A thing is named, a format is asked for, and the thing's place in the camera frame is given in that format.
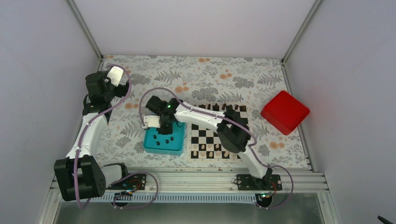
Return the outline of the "aluminium right corner post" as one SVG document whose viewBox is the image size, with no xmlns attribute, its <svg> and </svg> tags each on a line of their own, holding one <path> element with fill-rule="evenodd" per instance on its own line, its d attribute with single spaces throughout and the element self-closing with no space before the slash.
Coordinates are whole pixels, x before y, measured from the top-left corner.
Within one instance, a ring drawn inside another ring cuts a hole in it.
<svg viewBox="0 0 396 224">
<path fill-rule="evenodd" d="M 306 15 L 303 23 L 301 24 L 299 30 L 297 31 L 297 34 L 293 38 L 293 40 L 292 40 L 290 46 L 288 47 L 284 57 L 282 58 L 282 65 L 283 66 L 286 65 L 286 62 L 290 58 L 294 48 L 296 47 L 296 45 L 298 44 L 300 38 L 302 37 L 302 35 L 304 34 L 305 30 L 309 26 L 310 22 L 312 21 L 314 15 L 316 14 L 316 12 L 317 12 L 318 8 L 320 7 L 320 5 L 322 4 L 322 2 L 323 2 L 322 0 L 315 0 L 313 2 L 313 5 L 311 6 L 308 14 Z"/>
</svg>

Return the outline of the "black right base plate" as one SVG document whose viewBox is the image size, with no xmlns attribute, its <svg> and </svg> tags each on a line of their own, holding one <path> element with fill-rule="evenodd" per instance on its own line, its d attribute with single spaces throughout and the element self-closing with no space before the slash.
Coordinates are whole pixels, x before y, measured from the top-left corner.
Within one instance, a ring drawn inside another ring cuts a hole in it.
<svg viewBox="0 0 396 224">
<path fill-rule="evenodd" d="M 283 189 L 280 175 L 265 175 L 262 178 L 255 178 L 249 174 L 239 174 L 233 181 L 239 191 L 270 191 Z"/>
</svg>

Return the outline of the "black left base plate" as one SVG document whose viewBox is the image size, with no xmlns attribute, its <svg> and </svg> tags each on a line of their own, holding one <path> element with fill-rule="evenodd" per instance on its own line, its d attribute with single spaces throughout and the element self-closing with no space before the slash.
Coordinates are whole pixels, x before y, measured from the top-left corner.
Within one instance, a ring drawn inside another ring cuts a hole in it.
<svg viewBox="0 0 396 224">
<path fill-rule="evenodd" d="M 144 190 L 146 186 L 146 179 L 146 174 L 135 174 L 119 183 L 108 186 L 106 189 L 124 191 Z"/>
</svg>

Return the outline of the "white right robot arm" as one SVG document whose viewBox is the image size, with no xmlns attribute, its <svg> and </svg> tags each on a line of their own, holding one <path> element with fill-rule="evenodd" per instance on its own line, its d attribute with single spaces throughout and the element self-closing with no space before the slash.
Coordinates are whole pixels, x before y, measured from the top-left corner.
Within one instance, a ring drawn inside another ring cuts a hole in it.
<svg viewBox="0 0 396 224">
<path fill-rule="evenodd" d="M 229 152 L 238 154 L 247 165 L 257 189 L 264 190 L 271 184 L 272 169 L 263 164 L 252 151 L 256 139 L 234 109 L 210 111 L 177 98 L 167 102 L 157 96 L 152 96 L 145 108 L 158 117 L 155 127 L 163 133 L 169 134 L 175 122 L 190 123 L 214 131 L 222 146 Z"/>
</svg>

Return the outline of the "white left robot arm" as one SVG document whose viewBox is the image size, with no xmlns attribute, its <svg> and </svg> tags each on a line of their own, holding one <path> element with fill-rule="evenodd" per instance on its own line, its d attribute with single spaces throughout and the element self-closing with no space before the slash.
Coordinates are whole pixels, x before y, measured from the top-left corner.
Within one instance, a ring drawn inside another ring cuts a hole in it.
<svg viewBox="0 0 396 224">
<path fill-rule="evenodd" d="M 55 161 L 54 171 L 64 201 L 101 197 L 109 181 L 95 160 L 104 129 L 110 121 L 111 102 L 126 100 L 130 84 L 121 84 L 125 71 L 112 67 L 85 78 L 87 95 L 83 100 L 82 125 L 76 141 L 64 159 Z"/>
</svg>

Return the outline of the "floral patterned table mat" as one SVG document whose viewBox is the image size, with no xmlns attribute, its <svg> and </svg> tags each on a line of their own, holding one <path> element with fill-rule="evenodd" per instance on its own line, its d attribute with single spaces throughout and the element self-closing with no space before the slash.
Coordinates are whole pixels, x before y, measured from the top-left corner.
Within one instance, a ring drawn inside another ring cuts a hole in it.
<svg viewBox="0 0 396 224">
<path fill-rule="evenodd" d="M 130 167 L 242 168 L 242 162 L 192 162 L 187 142 L 180 156 L 151 154 L 143 147 L 140 115 L 148 115 L 147 100 L 177 95 L 190 104 L 243 103 L 251 110 L 250 128 L 257 138 L 260 160 L 286 168 L 308 168 L 298 130 L 281 134 L 260 114 L 280 91 L 287 89 L 278 59 L 185 56 L 107 55 L 104 65 L 117 64 L 131 76 L 132 93 L 113 110 L 97 152 L 99 165 L 123 162 Z"/>
</svg>

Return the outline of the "red plastic box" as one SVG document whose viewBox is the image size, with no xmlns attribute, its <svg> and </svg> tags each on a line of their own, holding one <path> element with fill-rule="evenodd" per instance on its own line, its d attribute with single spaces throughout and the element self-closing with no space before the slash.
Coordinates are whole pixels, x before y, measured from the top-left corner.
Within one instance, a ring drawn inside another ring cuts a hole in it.
<svg viewBox="0 0 396 224">
<path fill-rule="evenodd" d="M 286 91 L 280 91 L 262 109 L 261 116 L 283 135 L 291 134 L 310 109 Z"/>
</svg>

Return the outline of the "aluminium front rail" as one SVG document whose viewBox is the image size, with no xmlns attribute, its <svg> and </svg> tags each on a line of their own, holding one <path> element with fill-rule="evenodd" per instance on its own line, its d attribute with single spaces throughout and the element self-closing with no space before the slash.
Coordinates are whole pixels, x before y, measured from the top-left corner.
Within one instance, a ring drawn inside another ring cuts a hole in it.
<svg viewBox="0 0 396 224">
<path fill-rule="evenodd" d="M 144 190 L 129 194 L 124 190 L 106 190 L 92 202 L 117 203 L 254 203 L 260 196 L 274 195 L 277 199 L 290 192 L 328 193 L 329 187 L 323 173 L 309 169 L 292 168 L 289 172 L 276 168 L 274 175 L 280 175 L 283 189 L 280 191 L 239 191 L 233 183 L 239 174 L 247 174 L 243 168 L 223 169 L 149 169 Z"/>
</svg>

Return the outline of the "aluminium corner post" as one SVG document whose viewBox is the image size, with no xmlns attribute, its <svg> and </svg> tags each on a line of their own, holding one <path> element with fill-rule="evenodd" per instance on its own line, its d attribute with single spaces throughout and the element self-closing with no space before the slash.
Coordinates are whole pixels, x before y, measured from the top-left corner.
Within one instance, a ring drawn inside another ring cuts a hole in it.
<svg viewBox="0 0 396 224">
<path fill-rule="evenodd" d="M 69 5 L 72 13 L 74 14 L 75 18 L 78 21 L 79 26 L 81 27 L 83 34 L 85 35 L 86 39 L 88 40 L 95 56 L 99 59 L 101 62 L 103 59 L 103 54 L 101 53 L 96 41 L 93 38 L 93 35 L 91 31 L 89 30 L 82 13 L 80 12 L 77 4 L 75 3 L 74 0 L 66 0 L 66 3 Z"/>
<path fill-rule="evenodd" d="M 288 47 L 284 57 L 282 58 L 282 65 L 283 66 L 286 65 L 286 62 L 290 58 L 294 48 L 296 47 L 296 45 L 298 44 L 300 38 L 302 37 L 302 35 L 304 34 L 305 30 L 309 26 L 310 22 L 312 21 L 314 15 L 316 14 L 316 12 L 317 12 L 318 8 L 320 7 L 320 5 L 322 4 L 322 2 L 323 2 L 322 0 L 315 0 L 313 2 L 313 5 L 311 6 L 308 14 L 306 15 L 303 23 L 301 24 L 299 30 L 297 31 L 297 34 L 293 38 L 293 40 L 292 40 L 290 46 Z"/>
</svg>

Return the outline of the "aluminium left corner post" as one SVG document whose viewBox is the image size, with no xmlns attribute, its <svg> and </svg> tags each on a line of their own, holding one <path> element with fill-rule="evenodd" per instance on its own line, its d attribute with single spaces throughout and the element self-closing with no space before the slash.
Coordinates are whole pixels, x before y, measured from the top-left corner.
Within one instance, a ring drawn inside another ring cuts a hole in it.
<svg viewBox="0 0 396 224">
<path fill-rule="evenodd" d="M 85 35 L 86 39 L 88 40 L 95 56 L 99 59 L 101 62 L 103 59 L 103 54 L 101 53 L 96 41 L 93 38 L 93 35 L 91 31 L 89 30 L 82 13 L 80 12 L 77 4 L 75 3 L 74 0 L 66 0 L 66 3 L 69 5 L 72 13 L 74 14 L 75 18 L 78 21 L 79 26 L 81 27 L 83 34 Z"/>
</svg>

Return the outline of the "black white chessboard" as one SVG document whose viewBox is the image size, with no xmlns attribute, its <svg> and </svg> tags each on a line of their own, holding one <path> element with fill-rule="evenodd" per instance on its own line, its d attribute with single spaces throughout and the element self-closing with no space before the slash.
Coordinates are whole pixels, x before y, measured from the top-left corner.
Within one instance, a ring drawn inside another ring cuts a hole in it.
<svg viewBox="0 0 396 224">
<path fill-rule="evenodd" d="M 205 109 L 207 109 L 207 105 L 211 104 L 211 109 L 213 111 L 213 106 L 215 104 L 219 105 L 219 112 L 224 112 L 224 110 L 222 110 L 222 105 L 224 103 L 206 103 L 206 104 L 200 104 L 199 107 L 201 108 L 201 105 L 205 105 Z M 246 123 L 250 122 L 251 119 L 251 110 L 249 108 L 249 106 L 247 104 L 243 104 L 243 103 L 226 103 L 227 107 L 226 110 L 231 106 L 233 110 L 234 107 L 236 105 L 239 106 L 238 110 L 235 110 L 240 117 L 242 118 L 242 120 L 244 120 Z M 246 106 L 246 112 L 241 112 L 240 111 L 240 107 L 241 106 Z M 187 158 L 188 160 L 192 161 L 192 162 L 206 162 L 206 163 L 222 163 L 222 162 L 241 162 L 241 158 L 239 157 L 238 154 L 229 152 L 228 150 L 226 150 L 226 148 L 224 148 L 220 142 L 220 139 L 217 135 L 216 132 L 209 130 L 207 128 L 195 125 L 195 124 L 191 124 L 189 123 L 187 126 Z M 194 149 L 194 144 L 198 144 L 198 150 Z M 201 145 L 205 145 L 206 146 L 206 150 L 202 151 L 201 150 Z M 207 144 L 213 144 L 213 150 L 209 151 L 207 149 Z M 219 150 L 221 152 L 221 157 L 217 158 L 216 157 L 216 152 L 215 151 L 215 145 L 216 144 L 220 144 L 220 149 Z M 196 157 L 193 156 L 193 152 L 197 151 L 198 155 Z M 229 152 L 229 159 L 224 159 L 222 158 L 223 152 L 224 151 L 228 151 Z M 201 152 L 206 152 L 206 157 L 205 158 L 200 158 L 200 153 Z M 213 152 L 213 158 L 209 158 L 209 152 Z"/>
</svg>

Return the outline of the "teal plastic tray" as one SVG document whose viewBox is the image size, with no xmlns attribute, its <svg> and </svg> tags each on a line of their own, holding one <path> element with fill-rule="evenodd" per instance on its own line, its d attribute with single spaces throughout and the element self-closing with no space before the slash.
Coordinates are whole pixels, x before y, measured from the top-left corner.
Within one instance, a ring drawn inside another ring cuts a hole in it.
<svg viewBox="0 0 396 224">
<path fill-rule="evenodd" d="M 184 150 L 184 134 L 185 134 L 185 123 L 179 122 L 182 125 L 181 128 L 173 124 L 173 134 L 163 135 L 159 134 L 157 128 L 148 128 L 145 132 L 145 138 L 143 141 L 143 147 L 146 152 L 152 154 L 168 154 L 180 156 Z"/>
</svg>

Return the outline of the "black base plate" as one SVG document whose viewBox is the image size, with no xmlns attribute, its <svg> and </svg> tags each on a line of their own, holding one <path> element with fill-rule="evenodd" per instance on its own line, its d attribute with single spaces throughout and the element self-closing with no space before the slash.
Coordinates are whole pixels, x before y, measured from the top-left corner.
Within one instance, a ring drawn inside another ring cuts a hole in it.
<svg viewBox="0 0 396 224">
<path fill-rule="evenodd" d="M 146 179 L 146 174 L 135 174 L 119 183 L 108 186 L 106 189 L 124 191 L 144 190 L 146 186 Z"/>
<path fill-rule="evenodd" d="M 233 181 L 239 191 L 270 191 L 283 189 L 280 175 L 265 175 L 262 178 L 255 178 L 249 174 L 239 174 Z"/>
</svg>

